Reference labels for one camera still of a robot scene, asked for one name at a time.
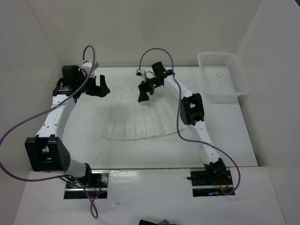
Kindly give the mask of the white pleated skirt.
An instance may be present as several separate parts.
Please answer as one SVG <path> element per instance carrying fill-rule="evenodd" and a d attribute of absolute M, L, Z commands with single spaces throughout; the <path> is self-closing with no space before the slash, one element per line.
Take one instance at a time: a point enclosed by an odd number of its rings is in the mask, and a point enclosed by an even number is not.
<path fill-rule="evenodd" d="M 114 87 L 101 137 L 111 141 L 159 138 L 177 132 L 178 99 L 159 88 L 149 101 L 139 103 L 139 90 Z"/>

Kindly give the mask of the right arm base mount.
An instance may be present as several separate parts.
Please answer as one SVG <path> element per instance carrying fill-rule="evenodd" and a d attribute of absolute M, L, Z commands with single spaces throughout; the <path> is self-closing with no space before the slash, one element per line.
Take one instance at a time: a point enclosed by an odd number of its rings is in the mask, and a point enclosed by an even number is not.
<path fill-rule="evenodd" d="M 216 180 L 209 180 L 204 169 L 191 170 L 187 180 L 191 182 L 193 197 L 224 196 L 234 189 L 230 170 Z"/>

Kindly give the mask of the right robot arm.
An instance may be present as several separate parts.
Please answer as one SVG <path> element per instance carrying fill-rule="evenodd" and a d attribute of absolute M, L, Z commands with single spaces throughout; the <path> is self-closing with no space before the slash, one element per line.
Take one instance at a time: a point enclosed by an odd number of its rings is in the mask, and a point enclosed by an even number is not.
<path fill-rule="evenodd" d="M 148 101 L 154 90 L 164 86 L 179 98 L 178 122 L 182 122 L 191 129 L 199 138 L 202 150 L 203 164 L 205 168 L 205 179 L 210 184 L 216 184 L 226 177 L 226 166 L 221 159 L 218 150 L 213 147 L 211 138 L 204 122 L 204 107 L 200 93 L 193 93 L 182 84 L 171 69 L 164 68 L 162 62 L 153 64 L 152 78 L 146 76 L 144 69 L 138 68 L 136 75 L 143 78 L 138 85 L 138 102 Z"/>

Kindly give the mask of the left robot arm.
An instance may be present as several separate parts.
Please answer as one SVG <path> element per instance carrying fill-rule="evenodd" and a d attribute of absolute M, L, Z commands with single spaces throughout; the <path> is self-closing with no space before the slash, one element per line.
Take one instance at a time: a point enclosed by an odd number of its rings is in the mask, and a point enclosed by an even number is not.
<path fill-rule="evenodd" d="M 89 61 L 81 67 L 62 67 L 63 77 L 52 92 L 54 110 L 48 113 L 37 134 L 25 141 L 33 171 L 68 174 L 85 188 L 94 182 L 90 165 L 72 159 L 62 139 L 68 118 L 82 94 L 103 98 L 110 93 L 104 75 L 100 75 L 100 85 L 96 85 L 97 68 L 97 63 L 92 66 Z"/>

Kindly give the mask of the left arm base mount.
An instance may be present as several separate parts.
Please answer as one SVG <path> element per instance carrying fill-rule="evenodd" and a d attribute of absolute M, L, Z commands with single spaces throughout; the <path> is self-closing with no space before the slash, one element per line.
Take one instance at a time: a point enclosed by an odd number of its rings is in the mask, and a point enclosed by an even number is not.
<path fill-rule="evenodd" d="M 82 186 L 74 178 L 64 178 L 66 182 L 64 199 L 87 199 Z M 88 179 L 78 178 L 85 187 L 91 199 L 107 199 L 108 196 L 108 172 L 92 172 Z"/>

